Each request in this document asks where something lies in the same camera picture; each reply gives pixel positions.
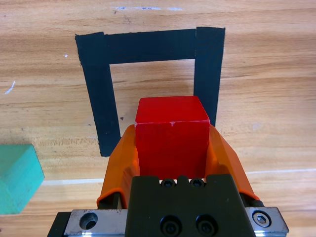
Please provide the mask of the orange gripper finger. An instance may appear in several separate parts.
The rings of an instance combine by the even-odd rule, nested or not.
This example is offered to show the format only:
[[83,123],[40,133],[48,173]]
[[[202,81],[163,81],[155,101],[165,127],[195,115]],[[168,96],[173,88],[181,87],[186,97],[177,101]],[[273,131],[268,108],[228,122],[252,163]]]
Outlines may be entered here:
[[259,199],[249,183],[236,152],[214,126],[210,126],[209,129],[205,177],[211,174],[232,175],[240,193],[255,200]]
[[131,183],[135,176],[140,176],[140,167],[135,143],[135,126],[130,125],[109,157],[97,207],[116,209],[120,201],[122,208],[127,209]]

